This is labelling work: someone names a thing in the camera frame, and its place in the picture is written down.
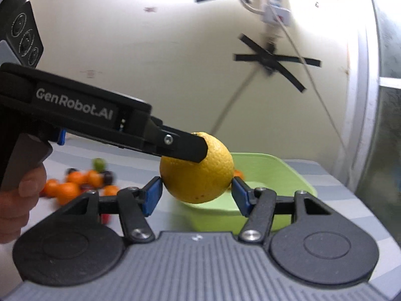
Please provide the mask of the person's left hand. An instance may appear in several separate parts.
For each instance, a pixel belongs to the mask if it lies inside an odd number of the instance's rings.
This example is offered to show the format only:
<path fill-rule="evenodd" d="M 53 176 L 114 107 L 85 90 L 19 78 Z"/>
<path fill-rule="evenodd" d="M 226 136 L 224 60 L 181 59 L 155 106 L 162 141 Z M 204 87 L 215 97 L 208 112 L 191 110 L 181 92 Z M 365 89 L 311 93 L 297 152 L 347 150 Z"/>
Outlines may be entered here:
<path fill-rule="evenodd" d="M 1 192 L 1 244 L 10 243 L 20 236 L 20 232 L 29 221 L 30 211 L 39 200 L 39 193 L 46 184 L 46 169 L 40 164 L 27 172 L 18 188 Z"/>

